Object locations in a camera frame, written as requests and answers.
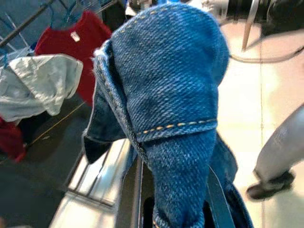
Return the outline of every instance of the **blue denim fabric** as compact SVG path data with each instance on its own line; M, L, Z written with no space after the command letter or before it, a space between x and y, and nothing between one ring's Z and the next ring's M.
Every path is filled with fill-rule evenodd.
M128 21L94 60L95 110L85 137L96 143L122 137L116 117L153 172L155 227L204 226L209 164L223 186L234 179L235 159L216 134L218 85L227 64L216 21L175 3ZM104 99L113 112L103 111L109 110ZM106 125L117 135L107 135Z

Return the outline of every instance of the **tiled floor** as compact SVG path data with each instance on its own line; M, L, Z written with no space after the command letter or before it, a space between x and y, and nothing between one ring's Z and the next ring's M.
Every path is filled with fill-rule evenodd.
M277 57L304 44L304 31L259 39L254 27L249 50L241 52L244 24L228 24L222 30L230 51L241 57ZM241 192L255 228L301 228L304 218L304 165L293 167L297 177L292 191L266 201L250 201L246 189L256 182L252 170L260 150L277 126L304 102L304 53L276 64L245 64L231 60L219 87L218 130L233 150L239 170L235 185Z

